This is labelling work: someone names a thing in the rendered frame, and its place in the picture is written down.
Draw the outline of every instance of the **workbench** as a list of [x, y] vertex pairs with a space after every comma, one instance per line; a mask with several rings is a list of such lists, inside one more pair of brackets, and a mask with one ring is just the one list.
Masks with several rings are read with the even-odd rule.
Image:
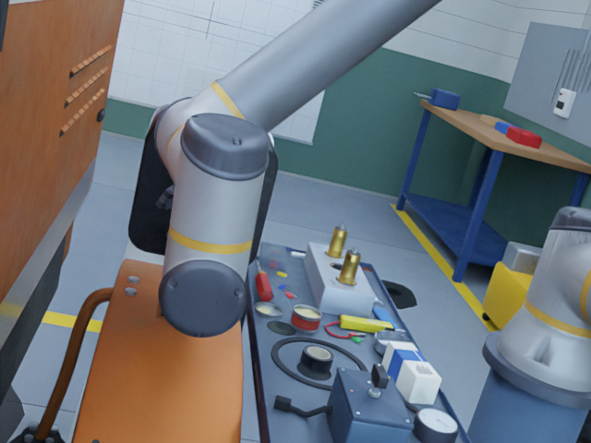
[[[255, 263], [250, 265], [247, 277], [247, 287], [249, 291], [247, 321], [255, 381], [255, 397], [259, 416], [260, 441], [261, 443], [332, 443], [333, 440], [325, 414], [305, 419], [294, 413], [285, 413], [273, 409], [275, 397], [278, 395], [291, 398], [293, 400], [292, 404], [303, 410], [312, 410], [325, 405], [331, 395], [329, 390], [311, 387], [291, 378], [285, 374], [285, 372], [282, 371], [271, 358], [271, 349], [278, 341], [284, 340], [287, 337], [272, 332], [268, 328], [268, 323], [275, 320], [290, 323], [292, 308], [294, 305], [315, 305], [304, 269], [303, 258], [291, 257], [289, 253], [291, 253], [293, 249], [289, 247], [278, 247], [284, 248], [288, 253], [287, 266], [285, 269], [287, 277], [278, 277], [276, 275], [277, 269], [269, 268], [263, 259], [260, 260], [260, 265], [261, 269], [267, 272], [271, 277], [271, 286], [273, 290], [273, 298], [271, 299], [271, 302], [283, 310], [283, 316], [281, 318], [266, 318], [255, 312], [254, 304], [260, 301], [257, 293], [257, 284], [255, 282], [255, 276], [257, 274], [257, 265]], [[379, 307], [386, 309], [397, 323], [398, 328], [405, 330], [406, 335], [411, 340], [414, 340], [408, 327], [401, 319], [391, 297], [381, 283], [375, 269], [369, 264], [361, 263], [360, 268], [357, 270], [357, 273], [359, 272], [365, 273], [368, 277], [371, 288], [383, 303], [383, 305], [380, 305]], [[288, 299], [287, 296], [285, 296], [284, 291], [279, 289], [279, 285], [282, 283], [291, 287], [290, 292], [297, 296], [295, 300]], [[358, 358], [369, 371], [374, 364], [381, 363], [382, 357], [373, 347], [373, 334], [367, 334], [361, 343], [355, 343], [351, 340], [336, 339], [330, 336], [326, 332], [324, 326], [336, 320], [338, 320], [338, 316], [323, 313], [320, 328], [316, 333], [304, 334], [296, 332], [291, 338], [309, 339], [310, 341], [321, 340], [325, 343], [340, 346]], [[332, 327], [332, 330], [334, 333], [342, 335], [349, 332], [339, 329], [338, 326]], [[291, 342], [283, 346], [280, 349], [279, 356], [285, 366], [293, 368], [295, 370], [294, 372], [297, 373], [296, 365], [299, 362], [303, 348], [308, 344], [310, 344], [310, 342], [299, 341]], [[335, 351], [334, 349], [331, 349], [331, 351], [335, 354], [331, 368], [331, 378], [319, 382], [328, 387], [332, 385], [338, 367], [344, 367], [346, 370], [359, 370], [356, 363], [352, 359], [346, 357], [345, 354]], [[458, 422], [460, 434], [456, 438], [456, 443], [470, 443], [470, 439], [462, 428], [462, 424], [441, 390], [432, 407], [446, 411]], [[411, 419], [414, 420], [414, 414], [409, 414]], [[418, 443], [418, 439], [416, 439], [414, 435], [411, 435], [408, 443]]]
[[[404, 176], [403, 187], [396, 208], [403, 210], [404, 203], [408, 200], [416, 212], [441, 238], [443, 243], [457, 256], [457, 263], [453, 273], [454, 281], [462, 281], [468, 263], [494, 267], [497, 262], [502, 260], [507, 240], [486, 223], [483, 218], [505, 154], [516, 155], [578, 172], [568, 206], [580, 206], [591, 174], [590, 164], [546, 142], [542, 142], [539, 150], [519, 145], [505, 137], [493, 126], [481, 121], [480, 114], [462, 109], [457, 111], [443, 109], [433, 106], [425, 100], [422, 100], [420, 105], [425, 108], [425, 111], [416, 135], [410, 162], [406, 168], [406, 175]], [[416, 164], [418, 163], [418, 157], [432, 114], [457, 127], [487, 147], [467, 205], [428, 198], [410, 192], [410, 185], [413, 181]]]

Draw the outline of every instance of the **blue cylindrical pedestal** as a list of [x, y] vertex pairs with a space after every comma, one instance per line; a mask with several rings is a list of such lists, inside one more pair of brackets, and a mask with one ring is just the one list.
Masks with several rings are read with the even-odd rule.
[[473, 443], [576, 443], [587, 413], [534, 397], [490, 370], [468, 436]]

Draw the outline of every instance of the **yellow floor line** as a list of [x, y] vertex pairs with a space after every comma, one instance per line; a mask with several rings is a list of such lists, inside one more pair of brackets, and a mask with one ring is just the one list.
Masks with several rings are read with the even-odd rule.
[[[61, 326], [63, 328], [74, 328], [76, 316], [68, 314], [60, 314], [58, 312], [47, 311], [43, 316], [43, 323], [46, 325]], [[86, 328], [88, 332], [101, 332], [103, 323], [100, 320], [91, 320], [89, 326]]]
[[438, 251], [437, 248], [421, 232], [421, 230], [418, 229], [418, 226], [416, 226], [415, 222], [408, 216], [408, 214], [402, 210], [397, 210], [396, 205], [394, 204], [391, 204], [390, 206], [392, 206], [392, 209], [396, 212], [396, 214], [398, 214], [398, 217], [400, 217], [400, 219], [403, 221], [406, 227], [415, 236], [416, 240], [418, 240], [418, 242], [425, 248], [429, 256], [435, 262], [435, 264], [439, 266], [441, 272], [445, 274], [447, 280], [450, 281], [455, 290], [458, 293], [460, 293], [462, 298], [464, 298], [465, 302], [468, 303], [468, 306], [470, 306], [470, 308], [474, 311], [474, 313], [482, 322], [482, 324], [486, 326], [490, 332], [499, 330], [494, 325], [494, 323], [492, 323], [491, 321], [485, 321], [482, 318], [482, 314], [484, 314], [484, 308], [482, 307], [482, 304], [478, 301], [476, 296], [472, 293], [472, 291], [470, 291], [470, 289], [468, 289], [468, 287], [464, 283], [456, 283], [452, 280], [453, 268], [447, 261], [445, 261], [445, 258], [443, 258], [443, 256], [440, 254], [440, 251]]

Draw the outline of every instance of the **blue shelf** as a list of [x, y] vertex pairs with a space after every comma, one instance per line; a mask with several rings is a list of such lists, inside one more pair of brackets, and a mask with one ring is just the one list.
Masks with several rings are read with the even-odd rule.
[[[408, 202], [447, 245], [456, 257], [460, 255], [465, 233], [472, 217], [472, 210], [467, 206], [418, 196], [404, 192]], [[507, 240], [482, 221], [480, 231], [472, 250], [470, 263], [494, 267], [502, 260], [507, 247]]]

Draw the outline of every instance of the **white round dial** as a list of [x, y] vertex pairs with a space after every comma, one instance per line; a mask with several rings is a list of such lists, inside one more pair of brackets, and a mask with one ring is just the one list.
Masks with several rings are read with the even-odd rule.
[[442, 434], [454, 434], [458, 432], [457, 422], [448, 413], [439, 409], [421, 409], [416, 416], [423, 425], [436, 432]]

